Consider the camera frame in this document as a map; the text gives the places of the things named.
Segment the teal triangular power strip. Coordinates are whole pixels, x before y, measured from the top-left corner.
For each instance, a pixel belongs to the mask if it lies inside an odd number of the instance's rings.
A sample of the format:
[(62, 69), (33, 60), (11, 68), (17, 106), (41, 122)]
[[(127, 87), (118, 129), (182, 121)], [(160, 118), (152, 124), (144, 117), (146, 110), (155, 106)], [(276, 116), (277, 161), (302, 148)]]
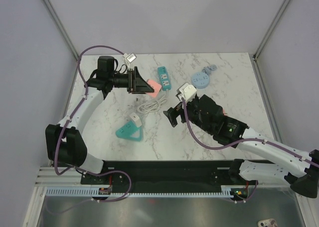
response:
[(129, 121), (121, 128), (116, 130), (115, 135), (120, 139), (142, 141), (143, 129), (141, 126), (137, 127), (133, 121)]

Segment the pink cube socket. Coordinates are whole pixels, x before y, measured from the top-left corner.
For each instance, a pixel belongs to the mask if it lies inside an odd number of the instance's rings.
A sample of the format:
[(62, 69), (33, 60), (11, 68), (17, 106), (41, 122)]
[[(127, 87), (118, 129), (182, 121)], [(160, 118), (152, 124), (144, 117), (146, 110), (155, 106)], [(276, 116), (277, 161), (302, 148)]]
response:
[(161, 90), (161, 85), (157, 83), (156, 81), (152, 79), (148, 79), (147, 83), (152, 87), (154, 90), (153, 92), (147, 92), (147, 95), (149, 95), (152, 98), (156, 98)]

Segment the white charger plug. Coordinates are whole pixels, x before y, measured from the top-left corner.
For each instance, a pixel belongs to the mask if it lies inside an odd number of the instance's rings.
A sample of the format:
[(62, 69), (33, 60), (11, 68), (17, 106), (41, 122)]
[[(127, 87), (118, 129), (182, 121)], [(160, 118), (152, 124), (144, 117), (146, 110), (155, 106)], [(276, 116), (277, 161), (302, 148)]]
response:
[(131, 118), (132, 122), (134, 123), (134, 125), (136, 127), (141, 127), (142, 126), (142, 121), (141, 121), (140, 117), (136, 113), (131, 113), (130, 114), (130, 118)]

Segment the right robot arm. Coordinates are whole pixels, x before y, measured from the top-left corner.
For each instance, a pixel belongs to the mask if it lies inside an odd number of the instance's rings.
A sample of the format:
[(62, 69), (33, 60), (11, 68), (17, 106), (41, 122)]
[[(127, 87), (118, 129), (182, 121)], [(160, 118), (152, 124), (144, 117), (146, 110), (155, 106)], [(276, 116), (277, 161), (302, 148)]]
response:
[(318, 197), (318, 150), (306, 152), (268, 139), (247, 124), (225, 115), (223, 108), (206, 95), (195, 96), (190, 102), (181, 101), (163, 114), (171, 126), (175, 127), (180, 117), (183, 123), (194, 124), (220, 144), (211, 147), (195, 137), (194, 140), (206, 149), (233, 147), (269, 161), (268, 164), (254, 164), (243, 159), (233, 160), (228, 171), (232, 183), (240, 184), (244, 180), (283, 183), (304, 197)]

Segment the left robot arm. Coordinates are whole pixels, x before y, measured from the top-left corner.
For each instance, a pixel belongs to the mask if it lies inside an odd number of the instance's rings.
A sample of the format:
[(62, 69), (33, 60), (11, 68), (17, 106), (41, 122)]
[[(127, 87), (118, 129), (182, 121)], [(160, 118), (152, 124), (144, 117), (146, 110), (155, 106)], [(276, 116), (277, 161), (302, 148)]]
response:
[(45, 130), (47, 155), (54, 164), (62, 163), (92, 173), (99, 184), (109, 180), (109, 171), (103, 168), (104, 161), (88, 152), (82, 138), (95, 109), (105, 100), (113, 88), (125, 88), (130, 94), (146, 94), (154, 89), (142, 78), (137, 67), (124, 73), (116, 71), (118, 61), (112, 56), (100, 56), (90, 78), (84, 82), (84, 93), (73, 110), (56, 125)]

